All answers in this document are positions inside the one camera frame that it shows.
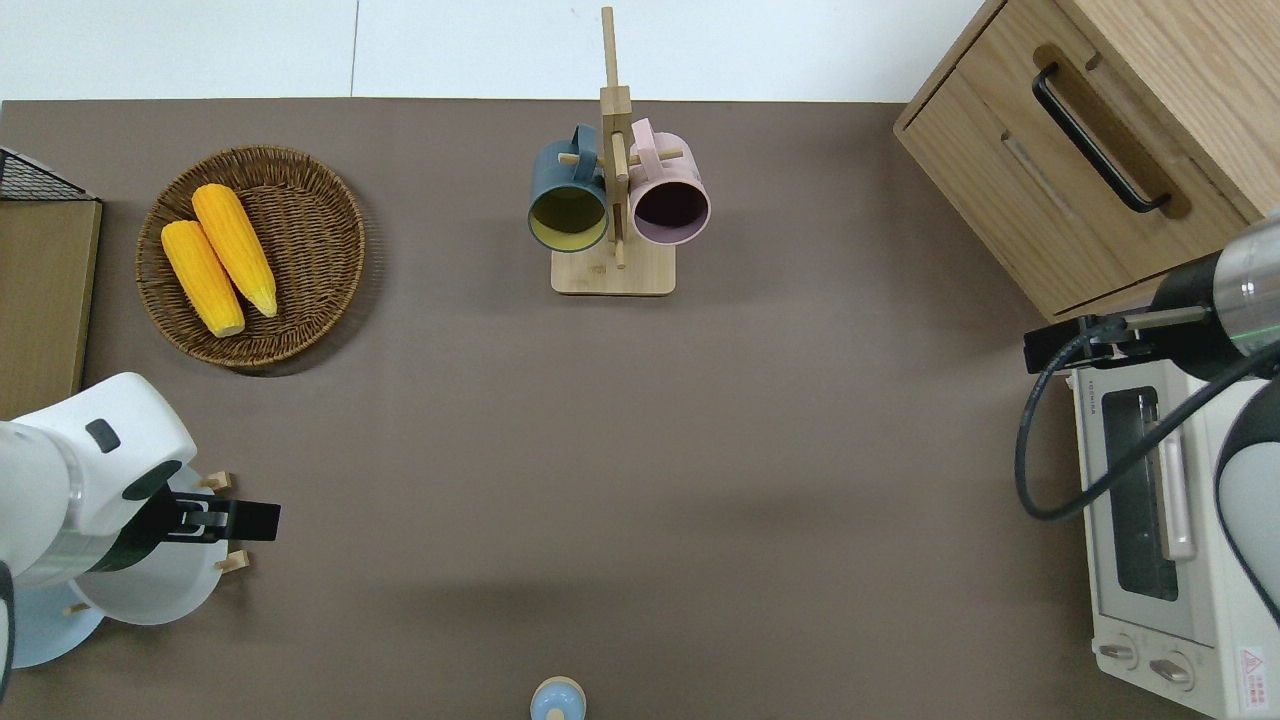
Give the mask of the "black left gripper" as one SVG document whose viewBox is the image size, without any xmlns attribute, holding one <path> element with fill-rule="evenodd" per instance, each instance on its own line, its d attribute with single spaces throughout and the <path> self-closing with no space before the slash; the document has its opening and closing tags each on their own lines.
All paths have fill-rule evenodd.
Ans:
<svg viewBox="0 0 1280 720">
<path fill-rule="evenodd" d="M 274 541 L 282 506 L 236 498 L 197 498 L 163 489 L 122 528 L 91 573 L 134 566 L 160 543 L 211 544 L 219 541 Z"/>
</svg>

